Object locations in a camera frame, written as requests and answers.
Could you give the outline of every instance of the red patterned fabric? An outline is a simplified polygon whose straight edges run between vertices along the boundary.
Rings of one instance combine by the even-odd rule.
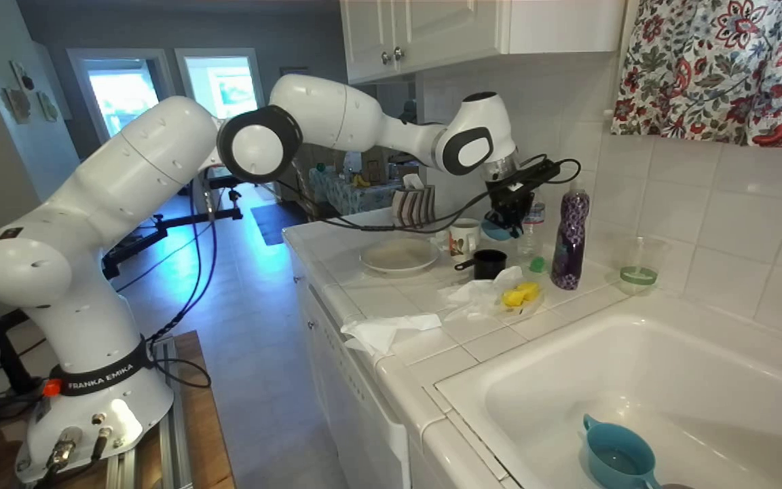
[[[782,0],[644,0],[610,134],[782,148]]]

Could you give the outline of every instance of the kitchen sink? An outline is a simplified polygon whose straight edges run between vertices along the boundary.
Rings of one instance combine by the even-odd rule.
[[[782,337],[685,303],[621,303],[438,390],[522,486],[598,486],[586,414],[636,429],[659,483],[782,486]]]

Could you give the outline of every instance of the white cabinet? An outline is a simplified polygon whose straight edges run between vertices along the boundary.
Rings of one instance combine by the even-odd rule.
[[[614,52],[624,0],[339,0],[347,83],[495,56]]]
[[[405,426],[392,420],[392,410],[345,350],[328,310],[309,285],[301,291],[301,308],[318,405],[337,444],[347,486],[408,489]]]

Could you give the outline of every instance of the white tile backsplash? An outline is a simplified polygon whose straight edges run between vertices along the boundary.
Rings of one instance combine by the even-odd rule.
[[[601,232],[659,234],[674,242],[663,291],[782,331],[782,149],[607,136],[614,65],[610,57],[516,57],[432,72],[415,85],[423,106],[449,117],[458,109],[449,98],[453,88],[500,91],[514,98],[522,156],[580,157],[592,187],[590,255],[605,255]],[[563,190],[545,197],[545,240],[554,240]]]

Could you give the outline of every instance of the white plate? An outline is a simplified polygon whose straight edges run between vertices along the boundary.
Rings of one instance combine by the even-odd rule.
[[[360,263],[381,274],[415,274],[438,263],[430,240],[392,238],[360,251]]]

